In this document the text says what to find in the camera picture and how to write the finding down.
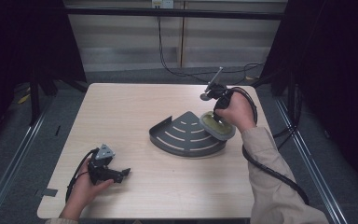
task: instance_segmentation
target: hand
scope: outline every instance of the hand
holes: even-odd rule
[[[248,100],[238,92],[234,91],[232,94],[227,109],[216,109],[215,113],[236,126],[240,133],[255,127],[251,105]]]
[[[95,197],[104,189],[113,184],[113,179],[106,180],[97,185],[93,185],[88,173],[88,163],[90,158],[86,159],[79,169],[77,181],[72,189],[68,202],[62,209],[61,218],[79,220],[80,214],[87,204],[91,203]]]

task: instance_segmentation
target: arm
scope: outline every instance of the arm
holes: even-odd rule
[[[60,217],[48,220],[46,223],[76,224],[83,209],[91,203],[101,191],[113,184],[113,180],[110,179],[94,186],[91,183],[88,173],[87,164],[89,160],[90,159],[85,160],[82,164],[71,196],[62,209]]]
[[[234,92],[229,107],[225,110],[217,109],[216,113],[239,129],[243,144],[252,158],[295,180],[269,132],[265,128],[256,127],[252,109],[240,93]],[[251,163],[248,166],[255,197],[252,223],[328,223],[324,213],[305,205],[296,191],[281,180]]]

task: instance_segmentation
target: tabletop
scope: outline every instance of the tabletop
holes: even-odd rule
[[[226,147],[211,156],[186,158],[159,149],[149,129],[187,111],[201,116],[215,100],[202,101],[205,85],[114,84],[89,86],[57,162],[37,214],[57,217],[65,204],[66,188],[82,158],[102,144],[116,156],[109,169],[131,168],[85,208],[82,217],[112,219],[244,218],[254,203],[247,160],[236,132]],[[269,129],[252,87],[243,87],[257,106],[259,127]]]

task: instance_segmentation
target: beige sleeve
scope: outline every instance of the beige sleeve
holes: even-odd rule
[[[78,222],[65,218],[52,218],[47,220],[46,224],[78,224]]]
[[[253,128],[241,136],[244,147],[253,159],[295,181],[269,131]],[[255,197],[251,223],[328,223],[324,213],[305,205],[295,190],[250,162],[248,164],[249,180]]]

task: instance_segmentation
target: person's left hand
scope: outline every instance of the person's left hand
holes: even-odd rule
[[[93,185],[88,173],[89,161],[90,158],[86,159],[79,169],[77,181],[75,182],[71,195],[60,214],[61,218],[78,220],[87,204],[91,203],[101,191],[107,189],[114,182],[113,179],[109,179],[100,182],[97,185]]]

